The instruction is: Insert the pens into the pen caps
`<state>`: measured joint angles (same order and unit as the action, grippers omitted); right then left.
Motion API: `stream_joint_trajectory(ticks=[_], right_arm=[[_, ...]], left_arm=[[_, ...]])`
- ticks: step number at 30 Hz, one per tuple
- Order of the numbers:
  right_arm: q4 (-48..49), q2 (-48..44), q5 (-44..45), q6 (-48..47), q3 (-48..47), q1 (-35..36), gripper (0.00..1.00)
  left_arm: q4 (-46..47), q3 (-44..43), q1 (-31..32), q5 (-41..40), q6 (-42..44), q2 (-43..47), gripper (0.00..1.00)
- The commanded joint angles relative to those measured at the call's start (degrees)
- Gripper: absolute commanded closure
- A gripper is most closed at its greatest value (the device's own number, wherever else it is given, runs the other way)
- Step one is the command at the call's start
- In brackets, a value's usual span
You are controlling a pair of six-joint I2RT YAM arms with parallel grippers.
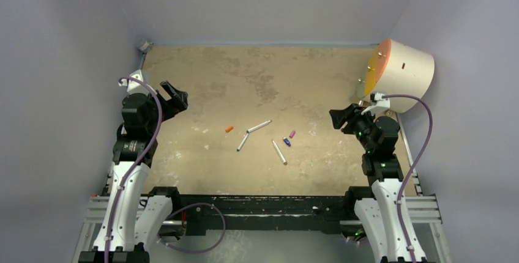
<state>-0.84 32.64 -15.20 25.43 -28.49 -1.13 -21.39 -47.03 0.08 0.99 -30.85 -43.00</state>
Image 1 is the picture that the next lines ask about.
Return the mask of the white pen brown tip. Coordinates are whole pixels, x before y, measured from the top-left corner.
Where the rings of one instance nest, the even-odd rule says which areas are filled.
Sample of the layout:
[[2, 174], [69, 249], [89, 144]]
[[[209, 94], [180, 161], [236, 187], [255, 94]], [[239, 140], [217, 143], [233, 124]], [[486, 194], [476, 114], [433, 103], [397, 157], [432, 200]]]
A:
[[282, 162], [284, 165], [287, 165], [288, 162], [287, 162], [286, 158], [284, 157], [283, 153], [281, 152], [281, 150], [280, 150], [278, 144], [277, 144], [273, 139], [272, 139], [272, 145], [273, 145], [273, 147], [274, 147], [274, 149], [275, 149], [275, 151], [276, 151], [278, 157], [280, 158], [281, 162]]

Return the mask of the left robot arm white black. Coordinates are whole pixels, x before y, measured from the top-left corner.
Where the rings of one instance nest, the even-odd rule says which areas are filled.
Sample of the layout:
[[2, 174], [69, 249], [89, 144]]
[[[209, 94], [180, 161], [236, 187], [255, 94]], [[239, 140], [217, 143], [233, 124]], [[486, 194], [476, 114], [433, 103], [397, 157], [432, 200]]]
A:
[[141, 80], [122, 78], [128, 95], [122, 101], [122, 124], [113, 146], [112, 184], [99, 233], [88, 251], [81, 251], [78, 262], [149, 262], [149, 249], [162, 222], [182, 213], [175, 189], [152, 190], [151, 201], [141, 208], [141, 194], [158, 146], [162, 122], [188, 108], [188, 93], [161, 82], [170, 96], [164, 99]]

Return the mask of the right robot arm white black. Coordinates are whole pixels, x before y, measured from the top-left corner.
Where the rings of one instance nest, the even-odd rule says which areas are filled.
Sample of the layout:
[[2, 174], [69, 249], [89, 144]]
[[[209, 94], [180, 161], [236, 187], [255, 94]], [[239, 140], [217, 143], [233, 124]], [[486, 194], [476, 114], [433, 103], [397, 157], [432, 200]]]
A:
[[376, 262], [427, 262], [405, 201], [406, 178], [395, 154], [400, 125], [351, 104], [329, 111], [332, 125], [353, 135], [364, 149], [362, 170], [366, 187], [349, 187], [343, 209], [358, 218]]

